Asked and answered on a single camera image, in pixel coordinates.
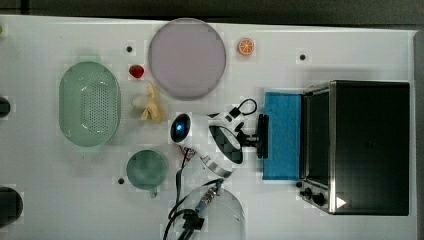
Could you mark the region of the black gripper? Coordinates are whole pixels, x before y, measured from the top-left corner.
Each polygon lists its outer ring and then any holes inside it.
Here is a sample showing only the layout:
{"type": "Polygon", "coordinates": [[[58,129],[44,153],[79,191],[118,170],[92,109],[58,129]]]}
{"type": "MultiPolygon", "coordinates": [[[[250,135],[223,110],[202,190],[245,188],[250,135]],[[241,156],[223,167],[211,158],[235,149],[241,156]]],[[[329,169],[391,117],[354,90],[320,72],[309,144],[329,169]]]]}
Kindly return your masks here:
{"type": "Polygon", "coordinates": [[[242,131],[242,128],[244,127],[244,123],[239,123],[236,128],[235,132],[237,133],[236,139],[239,142],[241,147],[256,147],[259,142],[259,136],[254,134],[246,134],[242,131]]]}

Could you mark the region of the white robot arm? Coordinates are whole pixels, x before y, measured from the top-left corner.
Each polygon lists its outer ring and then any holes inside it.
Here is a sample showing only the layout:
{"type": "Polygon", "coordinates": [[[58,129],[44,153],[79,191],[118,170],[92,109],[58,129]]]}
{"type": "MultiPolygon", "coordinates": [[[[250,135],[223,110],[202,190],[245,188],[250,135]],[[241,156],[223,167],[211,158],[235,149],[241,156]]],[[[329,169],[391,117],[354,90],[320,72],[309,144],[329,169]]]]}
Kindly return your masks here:
{"type": "Polygon", "coordinates": [[[242,113],[181,113],[170,125],[170,139],[194,150],[211,172],[228,178],[244,162],[244,147],[261,151],[262,137],[244,133],[245,121],[242,113]]]}

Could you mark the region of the black robot base lower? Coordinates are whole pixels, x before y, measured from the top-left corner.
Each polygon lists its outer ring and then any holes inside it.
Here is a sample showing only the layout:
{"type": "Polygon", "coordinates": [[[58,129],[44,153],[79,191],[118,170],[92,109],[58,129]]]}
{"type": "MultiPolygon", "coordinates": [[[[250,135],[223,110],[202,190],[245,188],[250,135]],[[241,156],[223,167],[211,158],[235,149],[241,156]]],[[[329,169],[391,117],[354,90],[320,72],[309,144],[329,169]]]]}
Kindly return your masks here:
{"type": "Polygon", "coordinates": [[[17,221],[23,212],[23,199],[12,188],[0,188],[0,227],[3,228],[17,221]]]}

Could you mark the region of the black robot base upper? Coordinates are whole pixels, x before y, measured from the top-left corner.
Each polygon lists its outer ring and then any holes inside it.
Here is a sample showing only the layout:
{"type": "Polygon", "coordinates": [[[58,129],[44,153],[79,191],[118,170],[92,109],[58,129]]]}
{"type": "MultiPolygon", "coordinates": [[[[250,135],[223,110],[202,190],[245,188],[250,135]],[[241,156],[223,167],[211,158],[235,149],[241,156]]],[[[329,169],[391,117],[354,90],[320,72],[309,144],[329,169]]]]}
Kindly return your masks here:
{"type": "Polygon", "coordinates": [[[10,113],[10,111],[10,102],[4,97],[0,97],[0,118],[6,117],[10,113]]]}

